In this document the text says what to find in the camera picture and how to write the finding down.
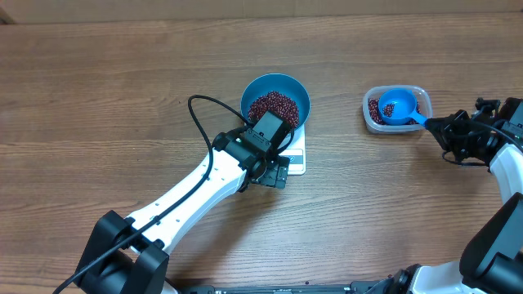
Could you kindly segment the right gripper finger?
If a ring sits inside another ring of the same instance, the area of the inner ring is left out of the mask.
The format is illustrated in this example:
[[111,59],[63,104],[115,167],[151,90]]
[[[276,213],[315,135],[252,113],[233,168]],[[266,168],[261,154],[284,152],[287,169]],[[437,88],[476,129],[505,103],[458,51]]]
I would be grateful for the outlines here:
[[450,116],[444,117],[444,118],[428,118],[424,124],[426,129],[437,129],[441,127],[447,127],[450,125],[455,119],[455,114],[451,114]]
[[443,122],[427,122],[427,130],[444,151],[450,151],[449,143],[445,137],[445,124]]

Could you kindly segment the blue plastic measuring scoop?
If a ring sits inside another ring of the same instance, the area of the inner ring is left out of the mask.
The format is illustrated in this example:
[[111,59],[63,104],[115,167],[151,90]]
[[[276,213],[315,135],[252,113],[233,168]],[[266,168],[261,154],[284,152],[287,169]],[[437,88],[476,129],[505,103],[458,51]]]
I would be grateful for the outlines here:
[[[394,112],[390,118],[386,117],[382,108],[388,104],[394,104]],[[386,91],[378,102],[379,111],[382,119],[387,125],[401,126],[414,120],[417,124],[425,127],[426,117],[417,111],[418,100],[414,93],[404,88],[394,88]]]

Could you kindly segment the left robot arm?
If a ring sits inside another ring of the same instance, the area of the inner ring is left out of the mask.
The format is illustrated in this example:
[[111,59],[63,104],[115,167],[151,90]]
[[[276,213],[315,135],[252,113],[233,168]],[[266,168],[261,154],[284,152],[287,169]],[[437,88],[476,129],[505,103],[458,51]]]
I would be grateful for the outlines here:
[[289,160],[280,145],[292,127],[272,112],[257,123],[220,133],[204,160],[151,204],[96,223],[74,276],[86,293],[174,293],[169,257],[183,236],[224,198],[249,184],[285,187]]

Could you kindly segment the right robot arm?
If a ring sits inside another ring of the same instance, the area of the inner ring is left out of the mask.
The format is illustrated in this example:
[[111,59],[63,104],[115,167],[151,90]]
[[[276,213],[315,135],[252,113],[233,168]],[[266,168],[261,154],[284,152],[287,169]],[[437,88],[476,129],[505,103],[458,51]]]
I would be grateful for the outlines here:
[[476,101],[476,112],[411,118],[460,166],[487,167],[503,205],[465,247],[459,261],[411,265],[362,287],[362,293],[520,293],[522,291],[522,100]]

